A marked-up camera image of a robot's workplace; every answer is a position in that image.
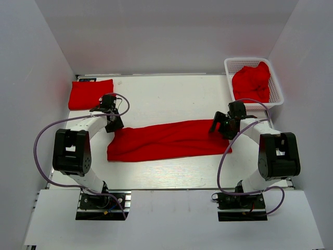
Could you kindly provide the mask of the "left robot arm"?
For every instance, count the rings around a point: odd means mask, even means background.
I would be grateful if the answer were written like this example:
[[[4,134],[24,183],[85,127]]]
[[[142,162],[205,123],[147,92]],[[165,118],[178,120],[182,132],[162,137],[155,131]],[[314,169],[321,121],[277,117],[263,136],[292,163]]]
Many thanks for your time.
[[[53,168],[72,178],[82,189],[93,191],[92,202],[99,208],[109,204],[110,195],[106,183],[92,169],[90,140],[102,129],[114,133],[124,127],[116,102],[116,96],[104,95],[88,118],[55,134]]]

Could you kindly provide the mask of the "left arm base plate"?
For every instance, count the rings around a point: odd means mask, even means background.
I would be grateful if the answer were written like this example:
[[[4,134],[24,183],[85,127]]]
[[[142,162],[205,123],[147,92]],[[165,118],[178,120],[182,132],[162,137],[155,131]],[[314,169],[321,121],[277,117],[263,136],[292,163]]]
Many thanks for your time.
[[[121,204],[128,216],[131,205],[131,191],[115,191],[111,194]],[[77,221],[124,221],[122,210],[113,198],[81,192],[76,210]]]

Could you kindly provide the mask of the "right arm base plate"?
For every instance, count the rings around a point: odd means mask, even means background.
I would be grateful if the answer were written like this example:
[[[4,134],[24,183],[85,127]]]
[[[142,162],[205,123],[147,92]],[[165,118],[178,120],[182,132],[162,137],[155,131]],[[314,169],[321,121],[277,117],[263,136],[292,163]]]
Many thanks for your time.
[[[217,203],[219,222],[267,221],[262,194],[231,196],[220,192],[213,193],[211,198]]]

